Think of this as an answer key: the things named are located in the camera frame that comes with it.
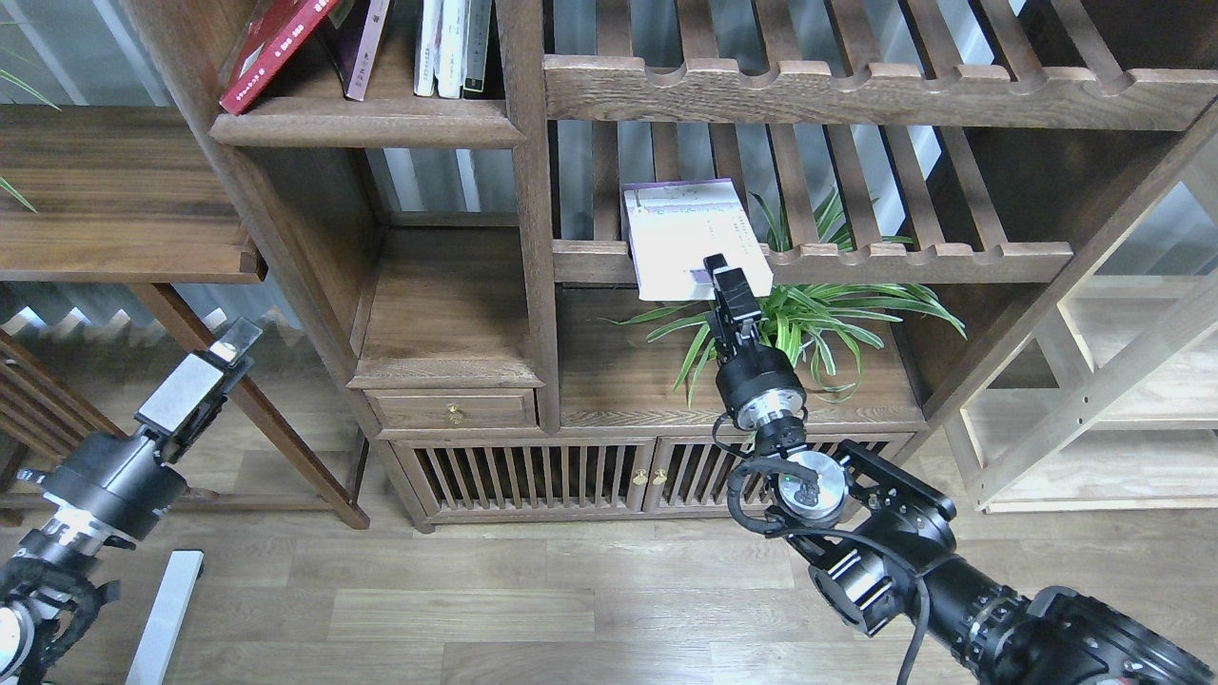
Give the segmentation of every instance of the potted plant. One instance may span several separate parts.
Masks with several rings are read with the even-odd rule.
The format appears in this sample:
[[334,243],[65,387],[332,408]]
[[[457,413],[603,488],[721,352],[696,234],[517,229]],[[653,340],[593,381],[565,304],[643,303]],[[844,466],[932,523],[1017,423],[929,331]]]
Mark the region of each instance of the potted plant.
[[[780,207],[780,212],[775,215],[761,196],[755,193],[752,195],[766,216],[770,227],[766,241],[770,249],[776,252],[790,250],[793,246],[786,212]],[[833,243],[840,250],[854,249],[842,196],[837,189],[829,191],[817,205],[815,217],[816,230],[822,243]],[[885,240],[910,241],[903,236],[885,236]],[[812,380],[820,390],[832,395],[829,397],[817,395],[817,397],[831,403],[844,402],[862,383],[861,345],[877,350],[884,346],[883,339],[859,325],[860,322],[896,323],[903,319],[894,312],[916,313],[940,318],[965,335],[965,324],[944,308],[934,291],[917,284],[775,285],[767,297],[760,299],[760,305],[765,316],[759,327],[762,342],[782,350],[792,366],[806,362]],[[659,323],[648,333],[648,342],[677,330],[695,329],[681,371],[672,383],[672,391],[676,391],[688,380],[686,399],[692,405],[698,378],[706,363],[715,358],[715,341],[706,324],[709,310],[710,303],[705,301],[683,302],[657,307],[633,318],[613,323],[619,325]],[[839,339],[854,357],[855,379],[850,383],[829,385],[826,382],[826,377],[837,375],[839,368],[829,345],[832,338]]]

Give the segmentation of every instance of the wooden bookshelf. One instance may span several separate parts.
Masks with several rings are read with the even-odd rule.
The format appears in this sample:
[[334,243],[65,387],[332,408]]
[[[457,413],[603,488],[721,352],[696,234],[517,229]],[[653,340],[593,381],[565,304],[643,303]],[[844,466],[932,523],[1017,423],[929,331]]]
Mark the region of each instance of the wooden bookshelf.
[[248,112],[220,113],[212,138],[275,147],[513,147],[524,141],[503,100],[414,95],[414,27],[403,18],[386,26],[363,102],[342,96],[325,50],[311,40]]

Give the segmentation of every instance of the wooden shelf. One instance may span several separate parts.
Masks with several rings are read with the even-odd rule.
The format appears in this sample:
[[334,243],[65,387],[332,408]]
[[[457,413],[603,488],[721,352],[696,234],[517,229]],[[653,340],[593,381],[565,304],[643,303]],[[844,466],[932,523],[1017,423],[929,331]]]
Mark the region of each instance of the wooden shelf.
[[[708,366],[703,372],[692,407],[686,403],[685,388],[670,392],[691,336],[675,333],[649,344],[646,338],[652,327],[619,327],[605,321],[624,321],[649,306],[632,289],[560,291],[564,427],[611,427],[619,431],[637,427],[652,434],[708,434],[723,411],[715,389],[715,367]],[[809,397],[810,434],[899,433],[926,427],[892,333],[887,327],[875,330],[884,339],[885,347],[864,352],[865,379],[860,390],[839,405]],[[845,366],[849,352],[844,347],[834,351]],[[815,388],[806,364],[801,366],[799,373],[805,388]],[[850,373],[853,367],[839,382],[849,382]]]
[[[593,240],[554,241],[554,279],[559,283],[633,284],[628,246],[621,240],[619,158],[615,123],[593,128]],[[681,179],[676,132],[653,124],[657,180]],[[951,162],[959,197],[966,210],[956,213],[949,234],[940,225],[932,196],[905,127],[881,127],[906,210],[901,233],[912,245],[884,243],[872,206],[872,194],[848,126],[823,127],[837,189],[845,207],[856,250],[820,241],[799,145],[790,124],[767,127],[771,161],[794,249],[772,254],[765,246],[777,283],[1047,283],[1073,256],[1067,243],[1022,243],[1007,236],[990,200],[972,147],[960,128],[939,128],[943,155]],[[715,173],[732,178],[741,202],[744,194],[739,144],[731,124],[709,130]]]
[[1009,4],[984,6],[998,65],[966,65],[934,2],[907,2],[906,24],[922,65],[885,63],[866,15],[827,2],[844,73],[805,61],[782,1],[756,4],[758,35],[770,69],[745,74],[719,59],[709,16],[678,9],[685,63],[666,73],[630,51],[630,13],[600,0],[598,55],[547,55],[552,119],[877,123],[1019,128],[1183,130],[1218,96],[1218,71],[1123,69],[1078,0],[1055,2],[1084,66],[1043,66]]
[[[987,390],[949,422],[957,461],[987,466],[1035,425],[1029,397]],[[1039,461],[989,502],[993,512],[1218,506],[1218,438],[1212,430],[1086,433]]]
[[258,283],[266,274],[177,110],[0,107],[0,278]]
[[[1147,322],[1200,282],[1197,277],[1093,277],[1065,303],[1077,325],[1079,353],[1108,363]],[[1218,428],[1218,338],[1174,355],[1105,412],[1100,428]]]
[[229,145],[272,147],[477,149],[524,141],[503,100],[415,96],[414,40],[407,22],[389,24],[363,102],[342,96],[325,51],[309,40],[250,111],[220,113],[211,135]]
[[350,388],[535,388],[516,232],[391,230]]
[[1218,507],[1213,288],[1094,275],[1057,305],[1035,341],[1060,388],[989,388],[948,419],[977,505]]

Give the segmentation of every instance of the cabinet door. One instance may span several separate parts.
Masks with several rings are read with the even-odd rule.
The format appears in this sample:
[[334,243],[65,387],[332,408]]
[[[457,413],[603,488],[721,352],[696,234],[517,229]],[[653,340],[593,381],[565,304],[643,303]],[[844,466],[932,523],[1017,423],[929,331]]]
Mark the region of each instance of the cabinet door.
[[436,520],[554,520],[642,511],[654,439],[393,446]]
[[[909,439],[907,433],[875,435],[809,435],[811,449],[832,453],[838,442],[850,438],[881,456],[896,452]],[[753,445],[730,440],[727,445],[748,452]],[[655,445],[650,480],[643,496],[643,512],[704,512],[710,516],[727,513],[727,475],[739,458],[705,438],[660,438]],[[744,481],[744,511],[760,511],[770,506],[770,492],[760,477]]]

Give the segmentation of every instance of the wooden floor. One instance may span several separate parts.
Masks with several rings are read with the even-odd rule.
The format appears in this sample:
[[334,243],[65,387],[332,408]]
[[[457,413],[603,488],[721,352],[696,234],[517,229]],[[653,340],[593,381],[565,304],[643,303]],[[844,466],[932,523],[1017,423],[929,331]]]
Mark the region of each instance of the wooden floor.
[[[300,347],[273,340],[255,349],[256,378],[285,397],[315,449],[339,450],[350,417],[311,408],[326,397],[324,377]],[[123,356],[172,366],[177,352],[162,346],[127,340]],[[79,382],[95,390],[127,383],[134,392],[136,366]],[[240,412],[229,408],[207,439],[185,460],[194,478],[296,486]],[[216,473],[206,473],[208,462]],[[942,436],[912,467],[962,499]],[[873,640],[857,635],[784,544],[730,519],[442,525],[419,535],[376,466],[361,503],[373,519],[362,533],[328,513],[175,512],[135,552],[106,550],[94,579],[121,578],[124,598],[102,611],[51,679],[123,680],[173,548],[203,550],[206,561],[172,684],[873,684],[895,679],[911,633],[900,619]],[[45,516],[30,512],[27,523]],[[1094,594],[1218,664],[1216,523],[1209,511],[966,511],[954,528],[961,553],[993,578],[1026,594],[1051,584]],[[0,548],[15,548],[23,533],[0,530]],[[912,681],[974,683],[929,641]]]

